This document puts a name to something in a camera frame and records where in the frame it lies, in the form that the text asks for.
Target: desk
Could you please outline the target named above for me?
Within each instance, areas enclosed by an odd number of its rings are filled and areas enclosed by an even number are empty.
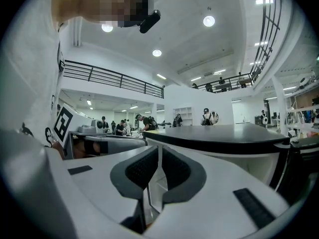
[[[215,86],[216,90],[227,89],[227,88],[231,89],[231,84],[230,83],[226,83],[226,84],[223,84],[223,85]]]

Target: backpack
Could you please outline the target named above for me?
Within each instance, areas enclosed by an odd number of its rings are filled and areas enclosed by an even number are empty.
[[[211,117],[211,114],[209,115],[208,119],[206,119],[205,115],[203,115],[204,121],[203,121],[202,125],[211,125],[210,117]]]
[[[153,117],[149,117],[150,121],[151,121],[151,129],[149,130],[155,130],[155,129],[158,129],[159,126],[158,124],[156,123],[155,119]]]

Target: table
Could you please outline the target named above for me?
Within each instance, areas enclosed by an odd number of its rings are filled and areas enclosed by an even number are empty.
[[[279,182],[288,155],[274,144],[290,143],[288,137],[252,123],[172,127],[143,135],[148,145],[193,149],[235,163],[272,188]]]

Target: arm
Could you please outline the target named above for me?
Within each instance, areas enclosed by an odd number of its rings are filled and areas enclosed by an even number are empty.
[[[150,126],[149,126],[149,124],[147,124],[143,129],[141,129],[141,133],[143,132],[143,131],[147,131],[148,129],[150,128]]]

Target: black railing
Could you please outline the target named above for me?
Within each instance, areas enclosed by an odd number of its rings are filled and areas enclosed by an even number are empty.
[[[251,87],[252,78],[250,74],[238,75],[206,84],[197,86],[199,90],[208,91],[212,93],[220,93],[230,90],[237,90],[241,88]]]
[[[280,30],[281,9],[282,0],[263,0],[263,23],[260,45],[258,46],[255,61],[250,71],[253,82],[259,77],[273,52],[273,44],[278,30]]]
[[[64,77],[106,84],[164,98],[164,89],[131,76],[97,66],[65,60]]]

